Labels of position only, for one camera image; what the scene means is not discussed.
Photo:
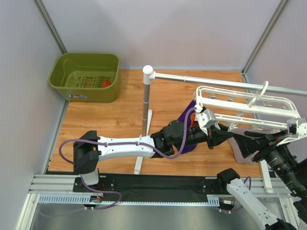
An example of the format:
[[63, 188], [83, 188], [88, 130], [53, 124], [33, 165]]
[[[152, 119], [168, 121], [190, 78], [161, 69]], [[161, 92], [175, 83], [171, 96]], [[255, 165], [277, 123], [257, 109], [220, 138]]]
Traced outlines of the purple cloth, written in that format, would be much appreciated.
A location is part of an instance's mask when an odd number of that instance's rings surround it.
[[[181, 122], [184, 122], [185, 121], [185, 118], [187, 118], [187, 129], [190, 128], [190, 125], [191, 125], [191, 118], [190, 116], [192, 115], [193, 112], [189, 112], [189, 110], [191, 108], [193, 108], [194, 106], [196, 105], [195, 101], [192, 100], [188, 106], [186, 107], [186, 109], [182, 112], [182, 114], [178, 117], [178, 121], [181, 121]], [[193, 150], [196, 149], [196, 146], [197, 144], [194, 144], [194, 145], [185, 145], [184, 146], [184, 149], [182, 151], [182, 154], [186, 154], [186, 153], [189, 153], [189, 152], [192, 152]]]

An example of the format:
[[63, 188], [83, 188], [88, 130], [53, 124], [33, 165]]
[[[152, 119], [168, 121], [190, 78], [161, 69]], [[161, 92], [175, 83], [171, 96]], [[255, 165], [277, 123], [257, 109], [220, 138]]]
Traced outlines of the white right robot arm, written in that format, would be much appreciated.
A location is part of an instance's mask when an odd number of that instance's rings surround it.
[[[307, 220], [307, 161], [297, 162], [287, 144], [281, 143], [284, 132], [260, 137], [234, 134], [234, 139], [244, 157], [254, 154], [253, 161], [266, 161], [271, 169], [290, 190], [290, 195], [299, 197], [293, 203], [298, 217]], [[261, 230], [293, 230], [294, 226], [271, 213], [245, 186], [235, 170], [229, 168], [217, 174], [222, 190], [231, 194], [251, 215]]]

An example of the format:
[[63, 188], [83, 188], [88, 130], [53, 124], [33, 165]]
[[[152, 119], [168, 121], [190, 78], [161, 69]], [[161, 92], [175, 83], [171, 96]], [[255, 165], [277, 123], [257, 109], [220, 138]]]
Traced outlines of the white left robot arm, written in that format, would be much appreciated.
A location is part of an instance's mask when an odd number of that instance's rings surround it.
[[232, 138], [223, 125], [211, 126], [203, 132], [199, 126], [186, 128], [182, 121], [174, 120], [159, 132], [140, 138], [114, 139], [99, 137], [97, 131], [86, 132], [73, 144], [73, 172], [88, 174], [96, 170], [97, 163], [120, 157], [162, 158], [176, 152], [185, 153], [185, 147], [206, 142], [212, 149]]

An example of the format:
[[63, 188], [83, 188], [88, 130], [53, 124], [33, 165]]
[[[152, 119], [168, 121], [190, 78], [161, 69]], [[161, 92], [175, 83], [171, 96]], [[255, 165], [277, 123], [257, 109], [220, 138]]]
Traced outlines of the white clip sock hanger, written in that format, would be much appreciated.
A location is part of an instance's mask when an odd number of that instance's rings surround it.
[[243, 117], [244, 114], [259, 114], [272, 118], [284, 117], [287, 120], [301, 118], [292, 101], [265, 95], [267, 88], [267, 81], [255, 93], [199, 86], [194, 93], [196, 108], [213, 111], [217, 122], [226, 122], [230, 130], [235, 129], [238, 124], [287, 129], [286, 123]]

